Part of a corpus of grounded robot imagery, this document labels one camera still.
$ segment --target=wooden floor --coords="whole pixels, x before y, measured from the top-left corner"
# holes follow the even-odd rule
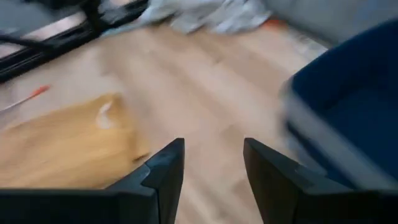
[[[279,90],[310,59],[287,29],[240,35],[151,27],[97,40],[0,86],[0,108],[44,84],[52,89],[0,115],[0,128],[120,91],[153,152],[186,139],[177,223],[262,223],[243,162],[254,137],[294,158],[279,134]]]

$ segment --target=black plastic part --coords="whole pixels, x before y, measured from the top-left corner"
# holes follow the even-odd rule
[[[101,19],[98,12],[99,0],[72,1],[78,2],[80,9],[86,15],[86,21],[62,32],[54,37],[37,42],[29,39],[17,39],[8,35],[4,35],[2,40],[21,44],[25,47],[13,54],[0,58],[0,83],[4,83],[14,77],[17,77],[30,69],[38,67],[49,62],[73,49],[82,46],[89,41],[98,38],[103,32],[118,26],[122,26],[137,19],[146,9],[148,0],[137,0],[122,6],[127,15],[112,24]],[[66,7],[70,2],[65,4],[57,3],[52,10],[60,7]]]
[[[353,191],[255,139],[244,141],[249,182],[264,223],[390,223],[397,191]]]
[[[0,190],[0,223],[174,223],[183,144],[176,139],[105,190]]]

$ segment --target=orange object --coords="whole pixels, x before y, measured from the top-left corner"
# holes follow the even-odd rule
[[[284,22],[281,21],[281,20],[278,20],[278,19],[269,19],[263,24],[264,27],[266,27],[266,26],[279,27],[279,26],[282,26],[282,25],[284,25]]]
[[[50,88],[49,85],[42,86],[42,87],[38,88],[37,90],[33,91],[29,98],[33,98],[41,93],[44,93],[45,91],[49,90],[49,88]]]

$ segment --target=fabric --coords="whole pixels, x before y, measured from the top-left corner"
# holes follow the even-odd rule
[[[288,129],[329,178],[349,187],[397,187],[397,36],[398,20],[375,27],[329,50],[290,81],[292,96],[329,128],[325,133],[308,122],[299,125],[304,119],[290,107],[295,121],[287,117]]]
[[[253,30],[270,18],[259,0],[149,0],[148,8],[133,23],[107,30],[103,37],[129,32],[171,17],[170,27],[183,34],[206,27],[217,34]]]
[[[118,94],[9,128],[0,144],[1,187],[102,188],[149,152]]]

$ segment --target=gray couch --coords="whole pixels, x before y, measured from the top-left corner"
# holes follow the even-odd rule
[[[275,14],[329,44],[398,17],[398,0],[263,0]]]

